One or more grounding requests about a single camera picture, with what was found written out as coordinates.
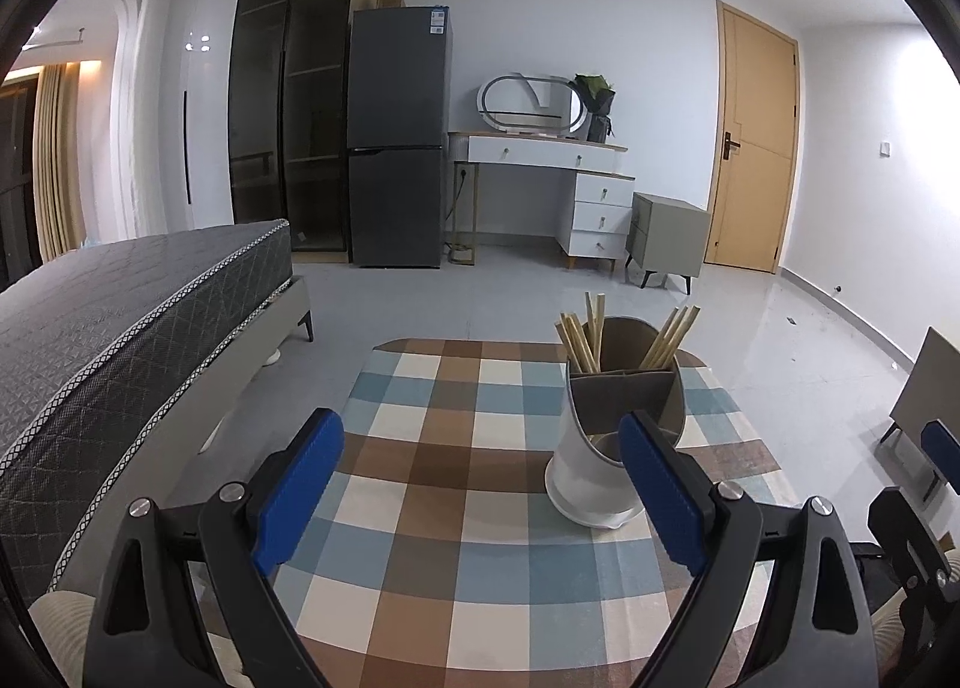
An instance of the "beige curtain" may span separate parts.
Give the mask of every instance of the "beige curtain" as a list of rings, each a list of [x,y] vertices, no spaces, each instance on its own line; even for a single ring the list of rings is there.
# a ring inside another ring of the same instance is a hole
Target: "beige curtain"
[[[80,63],[44,66],[34,114],[34,208],[40,256],[47,263],[86,238],[77,164]]]

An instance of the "nightstand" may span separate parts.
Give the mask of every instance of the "nightstand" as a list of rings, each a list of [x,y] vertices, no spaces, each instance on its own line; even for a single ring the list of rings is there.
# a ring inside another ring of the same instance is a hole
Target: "nightstand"
[[[634,205],[627,237],[627,268],[636,261],[645,273],[677,274],[686,280],[690,295],[691,277],[700,276],[710,233],[710,215],[699,206],[676,198],[634,193]]]

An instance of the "gray mattress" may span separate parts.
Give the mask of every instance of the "gray mattress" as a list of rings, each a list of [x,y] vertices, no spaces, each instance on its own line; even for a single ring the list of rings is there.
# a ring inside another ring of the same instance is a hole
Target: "gray mattress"
[[[27,603],[144,427],[291,275],[275,220],[70,252],[0,295],[0,540]]]

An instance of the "metal screw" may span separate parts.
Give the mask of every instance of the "metal screw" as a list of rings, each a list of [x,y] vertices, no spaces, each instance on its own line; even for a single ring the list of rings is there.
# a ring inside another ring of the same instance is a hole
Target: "metal screw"
[[[220,488],[220,500],[228,503],[230,501],[240,501],[245,492],[246,490],[240,482],[228,482],[227,485]]]
[[[830,504],[829,499],[824,499],[823,496],[814,496],[810,499],[810,509],[813,509],[818,515],[827,515],[833,514],[833,504]]]
[[[736,482],[726,482],[726,480],[717,485],[717,493],[720,494],[721,499],[727,501],[739,501],[743,498],[743,488]]]
[[[131,517],[143,517],[150,511],[150,507],[150,499],[137,499],[131,504],[130,509],[127,511]]]

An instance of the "white drawer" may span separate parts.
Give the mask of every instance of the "white drawer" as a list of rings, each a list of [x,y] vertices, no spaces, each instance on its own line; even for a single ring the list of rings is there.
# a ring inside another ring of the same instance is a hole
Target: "white drawer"
[[[630,209],[605,203],[578,201],[573,207],[573,229],[597,233],[630,233]]]
[[[634,180],[617,176],[594,176],[591,173],[577,174],[577,190],[574,198],[587,203],[603,203],[608,206],[625,206],[634,202]]]
[[[467,156],[471,163],[602,172],[613,172],[618,163],[616,151],[603,146],[575,140],[508,139],[498,136],[471,136]]]
[[[619,258],[627,248],[627,237],[619,233],[573,231],[566,253],[574,258]]]

